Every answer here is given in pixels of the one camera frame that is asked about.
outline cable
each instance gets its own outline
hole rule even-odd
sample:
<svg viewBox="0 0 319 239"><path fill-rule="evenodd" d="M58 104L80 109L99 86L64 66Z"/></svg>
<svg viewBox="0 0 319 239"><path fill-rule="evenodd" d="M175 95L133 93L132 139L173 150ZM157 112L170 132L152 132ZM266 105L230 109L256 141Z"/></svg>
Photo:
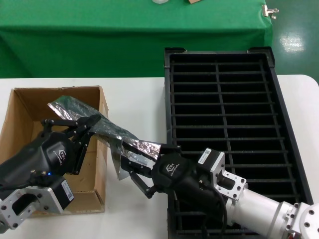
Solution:
<svg viewBox="0 0 319 239"><path fill-rule="evenodd" d="M29 182L26 182L24 184L18 184L18 185L0 186L0 191L16 190L16 189L26 188L28 186L30 186Z"/></svg>
<svg viewBox="0 0 319 239"><path fill-rule="evenodd" d="M223 235L224 235L224 233L225 233L225 230L226 230L226 227L227 227L227 220L228 220L228 219L227 219L227 209L226 209L225 201L224 201L224 199L223 199L223 196L220 194L220 192L218 192L217 189L214 188L213 186L211 186L207 181L205 181L204 186L205 186L207 189L209 189L209 190L211 190L212 192L214 192L214 193L218 196L219 201L220 201L220 203L221 203L221 205L222 205L222 207L223 207L223 226L222 226L221 232L220 232L220 234L219 234L219 238L222 238Z"/></svg>

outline black plastic crate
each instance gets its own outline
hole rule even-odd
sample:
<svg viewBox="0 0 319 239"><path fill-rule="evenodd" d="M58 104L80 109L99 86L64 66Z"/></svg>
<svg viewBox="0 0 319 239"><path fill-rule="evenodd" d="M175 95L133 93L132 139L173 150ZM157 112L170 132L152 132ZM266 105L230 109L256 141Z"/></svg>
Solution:
<svg viewBox="0 0 319 239"><path fill-rule="evenodd" d="M270 47L242 52L165 50L167 142L198 160L207 148L224 151L226 170L249 189L276 201L312 204L312 197ZM205 215L168 197L169 238L202 238ZM209 221L209 238L221 223ZM224 238L261 238L228 227Z"/></svg>

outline aluminum foil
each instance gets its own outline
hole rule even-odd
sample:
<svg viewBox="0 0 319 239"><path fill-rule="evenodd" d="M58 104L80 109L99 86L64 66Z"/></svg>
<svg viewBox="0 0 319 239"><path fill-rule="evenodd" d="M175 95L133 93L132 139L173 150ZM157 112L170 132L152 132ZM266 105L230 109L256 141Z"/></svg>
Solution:
<svg viewBox="0 0 319 239"><path fill-rule="evenodd" d="M121 168L121 155L130 161L141 165L147 165L150 158L156 162L160 154L160 144L139 140L128 130L123 129L112 123L95 108L79 101L71 96L61 96L55 101L48 103L48 106L64 120L78 120L80 117L89 117L99 114L102 118L90 131L95 132L95 136L111 149L113 164L119 180L128 177L128 172ZM145 154L147 158L140 154L135 154L122 147L122 141Z"/></svg>

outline green floor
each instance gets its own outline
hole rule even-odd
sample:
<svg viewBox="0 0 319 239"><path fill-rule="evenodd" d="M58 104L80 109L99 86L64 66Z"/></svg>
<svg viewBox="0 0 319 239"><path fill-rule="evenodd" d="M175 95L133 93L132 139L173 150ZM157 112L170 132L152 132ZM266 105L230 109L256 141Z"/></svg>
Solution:
<svg viewBox="0 0 319 239"><path fill-rule="evenodd" d="M319 82L319 1L266 2L280 11L272 20L277 74L304 74Z"/></svg>

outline white table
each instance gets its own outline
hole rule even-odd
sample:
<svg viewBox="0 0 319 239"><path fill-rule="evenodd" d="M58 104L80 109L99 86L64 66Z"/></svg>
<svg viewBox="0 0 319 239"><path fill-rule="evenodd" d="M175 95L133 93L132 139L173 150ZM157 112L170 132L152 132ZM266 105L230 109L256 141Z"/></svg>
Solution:
<svg viewBox="0 0 319 239"><path fill-rule="evenodd" d="M319 203L319 87L312 78L303 75L279 76L279 81L312 196ZM141 139L166 141L163 78L2 79L1 82L0 125L11 88L100 85L114 123ZM106 194L105 213L28 219L15 231L9 230L0 237L167 239L167 196L157 193L149 200L130 178L118 181L110 156Z"/></svg>

